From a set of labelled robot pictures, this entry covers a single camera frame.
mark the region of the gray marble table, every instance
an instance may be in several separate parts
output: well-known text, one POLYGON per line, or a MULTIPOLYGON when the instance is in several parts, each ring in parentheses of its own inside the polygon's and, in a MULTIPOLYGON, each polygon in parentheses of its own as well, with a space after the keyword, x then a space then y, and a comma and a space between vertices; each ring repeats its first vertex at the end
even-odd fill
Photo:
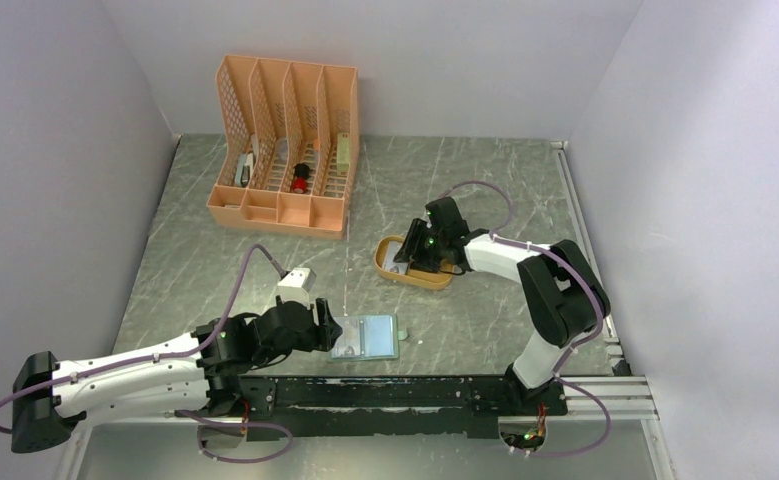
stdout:
MULTIPOLYGON (((517 217, 504 236, 538 243, 576 239, 575 213, 549 142, 364 136, 360 143, 347 238, 323 240, 218 226, 206 200, 224 161, 224 137, 183 136, 115 352, 163 342, 220 316, 242 253, 260 242, 285 268, 314 269, 312 293, 326 297, 334 315, 393 313, 410 334, 397 360, 330 363, 327 353, 296 352, 264 374, 502 373, 531 330, 518 284, 481 273, 432 292, 378 276, 372 256, 381 238, 406 232, 428 199, 469 179, 494 182, 513 198, 517 217)), ((454 197, 473 229, 494 227, 506 213, 503 200, 483 187, 464 187, 454 197)), ((276 281, 256 256, 234 313, 270 307, 276 281)), ((603 339, 572 355, 564 373, 609 374, 603 339)))

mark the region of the black joint cover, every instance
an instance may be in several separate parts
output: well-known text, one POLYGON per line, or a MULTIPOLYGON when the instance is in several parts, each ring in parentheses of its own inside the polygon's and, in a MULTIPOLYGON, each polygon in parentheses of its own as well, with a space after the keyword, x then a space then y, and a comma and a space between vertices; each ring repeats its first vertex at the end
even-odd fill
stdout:
MULTIPOLYGON (((571 240, 563 240, 552 245, 550 250, 571 265, 589 284, 604 316, 608 315, 610 299, 580 247, 571 240)), ((595 326, 597 319, 589 297, 554 260, 536 255, 519 262, 518 269, 533 326, 546 342, 562 348, 581 332, 595 326), (568 287, 560 290, 557 280, 569 282, 568 287)))
MULTIPOLYGON (((12 391, 50 380, 55 367, 56 357, 51 352, 30 355, 12 384, 12 391)), ((65 443, 77 423, 85 418, 86 412, 71 418, 60 417, 56 413, 52 388, 13 400, 12 452, 38 452, 65 443)))

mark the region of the white wall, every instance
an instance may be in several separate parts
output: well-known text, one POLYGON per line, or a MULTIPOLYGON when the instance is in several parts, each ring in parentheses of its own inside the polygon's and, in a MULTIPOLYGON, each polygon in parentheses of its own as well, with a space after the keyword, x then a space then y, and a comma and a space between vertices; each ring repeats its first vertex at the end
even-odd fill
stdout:
POLYGON ((571 136, 681 479, 779 478, 779 1, 646 0, 571 136))
MULTIPOLYGON (((31 353, 112 348, 172 153, 100 3, 0 2, 0 397, 31 353)), ((0 478, 53 477, 9 448, 0 478)))
POLYGON ((104 0, 172 128, 227 53, 360 68, 361 131, 565 139, 641 0, 104 0))

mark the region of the table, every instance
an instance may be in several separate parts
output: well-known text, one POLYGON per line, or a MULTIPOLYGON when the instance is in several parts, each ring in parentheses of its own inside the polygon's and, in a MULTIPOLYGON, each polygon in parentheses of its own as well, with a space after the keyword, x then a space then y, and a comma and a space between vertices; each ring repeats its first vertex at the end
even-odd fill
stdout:
MULTIPOLYGON (((184 135, 157 209, 115 353, 160 343, 221 315, 244 251, 262 243, 290 269, 317 273, 313 295, 334 316, 393 313, 409 332, 400 358, 329 362, 327 353, 295 352, 263 374, 494 374, 522 352, 531 321, 518 284, 488 274, 453 279, 432 292, 386 280, 373 267, 381 238, 404 235, 428 199, 463 180, 493 182, 512 197, 517 216, 509 238, 554 243, 577 240, 550 142, 497 138, 363 136, 347 236, 324 240, 218 226, 206 208, 224 161, 222 135, 184 135)), ((472 229, 496 226, 506 215, 497 193, 468 186, 454 198, 472 229)), ((277 276, 255 256, 233 314, 273 305, 277 276)), ((610 374, 604 340, 580 348, 566 375, 610 374)))

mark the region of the orange object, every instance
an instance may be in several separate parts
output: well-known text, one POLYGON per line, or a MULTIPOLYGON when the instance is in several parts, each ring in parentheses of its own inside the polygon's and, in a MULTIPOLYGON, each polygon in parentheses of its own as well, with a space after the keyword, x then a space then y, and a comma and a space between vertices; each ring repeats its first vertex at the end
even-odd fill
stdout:
POLYGON ((359 153, 357 69, 226 55, 216 83, 227 156, 207 201, 215 221, 342 238, 359 153), (347 175, 336 165, 340 133, 350 139, 347 175), (246 188, 237 187, 236 164, 253 150, 254 134, 258 151, 251 179, 246 188), (283 139, 286 155, 279 155, 283 139), (312 172, 303 184, 294 180, 299 163, 312 172), (295 193, 296 187, 304 187, 303 193, 295 193))
MULTIPOLYGON (((391 235, 385 237, 380 243, 377 244, 377 250, 374 251, 374 266, 377 268, 377 273, 389 280, 396 280, 398 282, 408 283, 417 287, 427 288, 429 290, 442 290, 451 283, 451 279, 454 277, 450 273, 428 273, 420 270, 413 270, 412 268, 407 270, 406 274, 394 273, 383 269, 383 260, 386 258, 386 249, 391 242, 404 243, 404 237, 400 235, 391 235)), ((454 266, 447 261, 442 261, 441 270, 445 272, 453 271, 454 266)))

